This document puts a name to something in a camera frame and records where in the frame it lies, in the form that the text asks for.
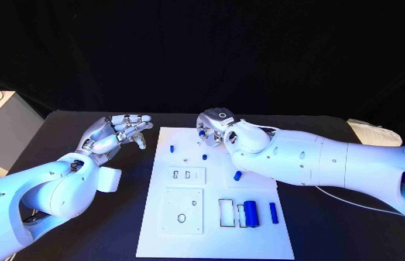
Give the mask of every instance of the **white board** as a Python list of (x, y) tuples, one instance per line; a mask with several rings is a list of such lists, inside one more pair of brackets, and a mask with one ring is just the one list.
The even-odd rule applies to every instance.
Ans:
[[(235, 167), (225, 146), (198, 145), (199, 141), (196, 129), (160, 128), (137, 257), (294, 259), (275, 181), (254, 173), (244, 173), (241, 180), (232, 182), (235, 174), (231, 171)], [(174, 153), (170, 153), (170, 145), (174, 146)], [(205, 167), (205, 184), (169, 183), (167, 170), (173, 166)], [(164, 190), (169, 187), (203, 189), (203, 225), (199, 235), (161, 232)], [(234, 201), (235, 227), (219, 226), (219, 199)], [(258, 206), (257, 228), (239, 227), (238, 205), (248, 200), (254, 200)], [(278, 224), (272, 224), (271, 202), (278, 211)]]

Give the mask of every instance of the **robotic hand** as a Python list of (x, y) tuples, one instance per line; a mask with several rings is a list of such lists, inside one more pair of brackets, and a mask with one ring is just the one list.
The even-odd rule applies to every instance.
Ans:
[[(153, 127), (150, 116), (121, 115), (101, 118), (87, 129), (76, 151), (56, 162), (0, 178), (0, 260), (30, 245), (42, 235), (79, 216), (91, 205), (95, 191), (117, 190), (121, 170), (101, 167), (121, 144), (137, 142)], [(46, 216), (22, 221), (19, 202)]]
[(238, 120), (225, 108), (199, 115), (196, 130), (209, 146), (225, 143), (239, 170), (293, 185), (363, 192), (405, 214), (404, 147), (343, 143), (307, 132), (258, 126)]

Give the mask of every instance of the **white cable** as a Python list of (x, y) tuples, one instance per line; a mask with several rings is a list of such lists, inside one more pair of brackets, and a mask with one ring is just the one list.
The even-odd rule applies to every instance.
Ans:
[(264, 126), (264, 125), (254, 125), (252, 123), (247, 122), (245, 119), (241, 119), (242, 123), (245, 123), (247, 125), (249, 126), (254, 126), (257, 128), (271, 128), (274, 129), (275, 131), (280, 129), (280, 128), (274, 128), (272, 126)]
[(320, 189), (320, 191), (321, 191), (323, 193), (326, 193), (326, 195), (330, 195), (333, 198), (336, 198), (336, 199), (339, 199), (339, 200), (347, 202), (347, 204), (353, 204), (353, 205), (356, 205), (356, 206), (359, 206), (359, 207), (363, 207), (363, 208), (366, 208), (366, 209), (369, 209), (369, 210), (376, 210), (376, 211), (382, 211), (382, 212), (386, 212), (386, 213), (391, 213), (391, 214), (396, 214), (396, 215), (399, 215), (399, 216), (405, 216), (402, 213), (398, 213), (398, 212), (394, 212), (394, 211), (379, 210), (378, 208), (365, 207), (365, 205), (360, 205), (360, 204), (356, 204), (356, 203), (353, 203), (353, 202), (350, 202), (350, 201), (346, 201), (345, 199), (336, 197), (333, 194), (329, 194), (319, 186), (316, 186), (316, 188)]

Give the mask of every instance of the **blue battery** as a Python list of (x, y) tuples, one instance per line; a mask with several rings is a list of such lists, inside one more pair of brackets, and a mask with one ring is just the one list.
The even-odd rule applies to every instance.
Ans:
[(255, 208), (255, 201), (244, 202), (247, 226), (255, 228), (259, 226), (258, 210)]
[(242, 172), (236, 171), (235, 176), (234, 176), (235, 181), (239, 181), (241, 176), (242, 176)]
[(274, 202), (270, 203), (270, 212), (272, 213), (272, 224), (278, 224), (277, 211)]

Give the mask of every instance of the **black curtain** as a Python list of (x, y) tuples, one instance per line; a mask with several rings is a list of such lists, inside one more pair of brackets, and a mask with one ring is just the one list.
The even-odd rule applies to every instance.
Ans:
[(46, 115), (358, 118), (405, 136), (404, 0), (0, 0), (3, 89)]

